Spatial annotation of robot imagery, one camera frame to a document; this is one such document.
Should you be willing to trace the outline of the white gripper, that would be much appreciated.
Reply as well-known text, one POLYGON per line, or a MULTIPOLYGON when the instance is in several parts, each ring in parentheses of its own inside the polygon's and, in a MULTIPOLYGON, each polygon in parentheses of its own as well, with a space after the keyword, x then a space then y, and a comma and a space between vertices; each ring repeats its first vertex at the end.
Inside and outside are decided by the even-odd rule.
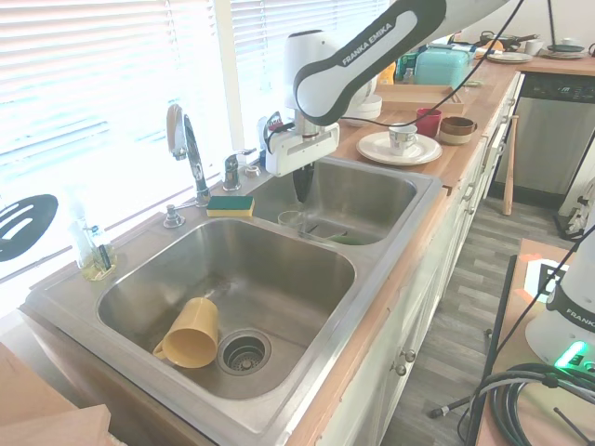
POLYGON ((293 130, 275 134, 269 140, 265 169, 276 177, 293 172, 297 200, 304 203, 311 190, 314 162, 334 152, 339 137, 339 124, 324 127, 322 132, 313 138, 304 138, 293 130))

